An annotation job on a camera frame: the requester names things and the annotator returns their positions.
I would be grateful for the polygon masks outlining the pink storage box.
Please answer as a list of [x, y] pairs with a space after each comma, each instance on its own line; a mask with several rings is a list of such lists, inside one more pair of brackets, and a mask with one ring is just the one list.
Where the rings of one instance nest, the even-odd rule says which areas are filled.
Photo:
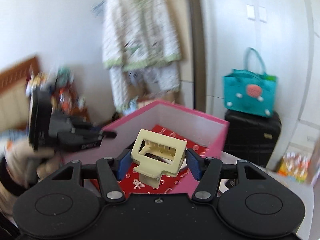
[[[66, 164], [72, 160], [80, 160], [83, 164], [93, 164], [103, 157], [115, 158], [135, 142], [141, 129], [182, 139], [187, 142], [188, 148], [202, 157], [219, 158], [225, 144], [228, 122], [181, 105], [154, 101], [104, 129], [115, 130], [116, 139], [103, 140], [99, 148], [66, 154], [62, 162]], [[176, 178], [162, 176], [158, 188], [142, 183], [133, 169], [129, 169], [119, 183], [126, 196], [131, 193], [192, 195], [198, 184], [188, 168], [183, 169]]]

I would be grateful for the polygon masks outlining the cream hair claw clip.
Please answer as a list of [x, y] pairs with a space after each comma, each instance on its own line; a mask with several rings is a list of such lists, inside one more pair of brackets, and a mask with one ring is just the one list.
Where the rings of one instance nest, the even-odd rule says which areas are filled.
[[186, 149], [184, 140], [141, 129], [131, 151], [133, 170], [143, 184], [158, 188], [163, 175], [177, 177]]

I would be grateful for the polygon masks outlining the black suitcase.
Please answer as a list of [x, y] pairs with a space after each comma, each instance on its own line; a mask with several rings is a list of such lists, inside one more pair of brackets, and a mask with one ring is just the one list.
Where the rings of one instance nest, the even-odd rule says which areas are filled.
[[227, 110], [229, 128], [223, 151], [266, 167], [281, 133], [279, 114], [270, 118]]

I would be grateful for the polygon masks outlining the teal felt tote bag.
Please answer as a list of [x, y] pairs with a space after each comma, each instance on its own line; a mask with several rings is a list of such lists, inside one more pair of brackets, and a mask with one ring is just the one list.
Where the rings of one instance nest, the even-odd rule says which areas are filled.
[[[249, 70], [251, 55], [260, 63], [261, 74]], [[249, 47], [244, 55], [244, 68], [233, 69], [223, 77], [224, 106], [228, 110], [270, 118], [273, 114], [277, 83], [276, 76], [266, 73], [266, 66], [259, 52]]]

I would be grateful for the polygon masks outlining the white green hanging pajamas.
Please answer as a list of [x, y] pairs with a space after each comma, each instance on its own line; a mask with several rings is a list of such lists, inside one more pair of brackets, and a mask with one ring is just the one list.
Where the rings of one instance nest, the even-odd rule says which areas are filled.
[[102, 62], [114, 107], [136, 104], [145, 84], [161, 93], [180, 90], [180, 44], [165, 0], [104, 0]]

